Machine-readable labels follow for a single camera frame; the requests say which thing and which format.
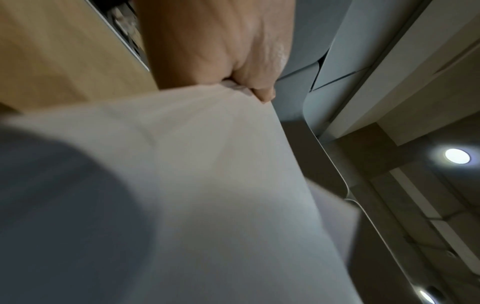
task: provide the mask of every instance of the recessed light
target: recessed light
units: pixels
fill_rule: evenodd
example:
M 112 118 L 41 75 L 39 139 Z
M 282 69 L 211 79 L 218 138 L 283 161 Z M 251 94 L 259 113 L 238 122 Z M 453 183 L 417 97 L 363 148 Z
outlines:
M 431 297 L 428 293 L 426 293 L 426 292 L 423 291 L 423 290 L 420 290 L 419 292 L 420 292 L 420 295 L 421 295 L 425 300 L 427 300 L 427 301 L 428 301 L 429 303 L 431 303 L 431 304 L 435 304 L 434 299 L 432 299 L 432 297 Z
M 470 162 L 470 155 L 464 150 L 460 149 L 448 149 L 445 151 L 445 157 L 455 164 L 466 164 Z

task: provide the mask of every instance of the hand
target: hand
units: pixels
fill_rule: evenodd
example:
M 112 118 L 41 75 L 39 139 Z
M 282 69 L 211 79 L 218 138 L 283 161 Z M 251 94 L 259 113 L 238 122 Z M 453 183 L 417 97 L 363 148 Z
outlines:
M 135 0 L 160 89 L 231 78 L 263 102 L 292 46 L 295 0 Z

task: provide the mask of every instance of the round ceiling light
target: round ceiling light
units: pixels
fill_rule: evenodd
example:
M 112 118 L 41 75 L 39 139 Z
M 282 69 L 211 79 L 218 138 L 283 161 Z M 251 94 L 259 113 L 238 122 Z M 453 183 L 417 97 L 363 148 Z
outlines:
M 431 297 L 428 293 L 426 293 L 425 291 L 420 290 L 420 295 L 421 295 L 425 300 L 427 300 L 429 303 L 435 304 L 434 299 L 432 299 L 432 297 Z
M 466 164 L 470 162 L 470 155 L 464 150 L 460 149 L 448 149 L 445 151 L 445 157 L 455 164 Z

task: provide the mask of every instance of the human hand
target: human hand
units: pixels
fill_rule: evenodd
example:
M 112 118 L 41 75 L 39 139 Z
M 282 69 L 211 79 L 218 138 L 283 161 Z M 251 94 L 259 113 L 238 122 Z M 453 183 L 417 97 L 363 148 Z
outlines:
M 292 46 L 295 0 L 135 0 L 160 89 L 231 78 L 263 102 Z

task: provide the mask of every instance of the finger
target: finger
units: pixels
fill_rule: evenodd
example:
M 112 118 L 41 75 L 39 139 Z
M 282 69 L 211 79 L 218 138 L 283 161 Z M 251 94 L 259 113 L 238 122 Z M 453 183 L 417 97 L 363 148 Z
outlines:
M 258 99 L 260 99 L 262 103 L 272 101 L 272 99 L 276 96 L 276 92 L 273 87 L 267 89 L 252 89 L 252 92 L 258 97 Z

